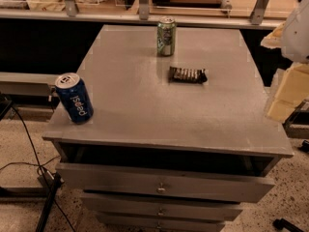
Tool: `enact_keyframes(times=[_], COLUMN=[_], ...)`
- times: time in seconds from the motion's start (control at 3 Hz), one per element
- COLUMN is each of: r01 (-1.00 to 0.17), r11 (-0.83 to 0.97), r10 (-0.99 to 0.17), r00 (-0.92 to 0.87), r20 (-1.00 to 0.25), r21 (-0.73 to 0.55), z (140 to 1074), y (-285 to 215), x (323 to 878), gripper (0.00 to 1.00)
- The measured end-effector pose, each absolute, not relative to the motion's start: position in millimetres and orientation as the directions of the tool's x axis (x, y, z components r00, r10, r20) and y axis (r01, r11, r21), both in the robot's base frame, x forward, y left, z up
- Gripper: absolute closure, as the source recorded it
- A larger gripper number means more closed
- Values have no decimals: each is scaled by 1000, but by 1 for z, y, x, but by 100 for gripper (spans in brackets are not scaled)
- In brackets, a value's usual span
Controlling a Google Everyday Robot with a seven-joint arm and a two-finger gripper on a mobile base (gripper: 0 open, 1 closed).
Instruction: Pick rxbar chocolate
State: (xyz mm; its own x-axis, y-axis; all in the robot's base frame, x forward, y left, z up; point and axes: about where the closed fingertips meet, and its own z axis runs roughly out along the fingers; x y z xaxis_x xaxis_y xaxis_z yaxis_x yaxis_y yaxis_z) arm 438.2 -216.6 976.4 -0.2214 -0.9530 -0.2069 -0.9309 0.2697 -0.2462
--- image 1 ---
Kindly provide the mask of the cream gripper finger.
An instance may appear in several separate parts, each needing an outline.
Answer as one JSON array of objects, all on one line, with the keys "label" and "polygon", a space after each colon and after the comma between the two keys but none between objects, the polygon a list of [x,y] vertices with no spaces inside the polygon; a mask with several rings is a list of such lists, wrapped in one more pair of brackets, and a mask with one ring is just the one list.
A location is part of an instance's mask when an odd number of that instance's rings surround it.
[{"label": "cream gripper finger", "polygon": [[261,40],[261,46],[269,49],[280,48],[282,33],[284,29],[285,23],[282,22],[279,26],[277,26],[274,30],[272,30],[268,35],[266,35]]},{"label": "cream gripper finger", "polygon": [[292,63],[283,72],[278,88],[267,110],[267,117],[284,123],[309,97],[309,64]]}]

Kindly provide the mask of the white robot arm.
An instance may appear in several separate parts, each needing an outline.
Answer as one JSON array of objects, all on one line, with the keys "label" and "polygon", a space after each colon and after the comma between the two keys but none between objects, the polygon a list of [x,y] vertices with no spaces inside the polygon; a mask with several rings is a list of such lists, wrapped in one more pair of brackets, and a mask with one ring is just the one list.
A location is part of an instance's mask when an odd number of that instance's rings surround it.
[{"label": "white robot arm", "polygon": [[280,48],[292,61],[274,95],[267,117],[285,122],[309,96],[309,0],[301,0],[287,20],[264,37],[261,46]]}]

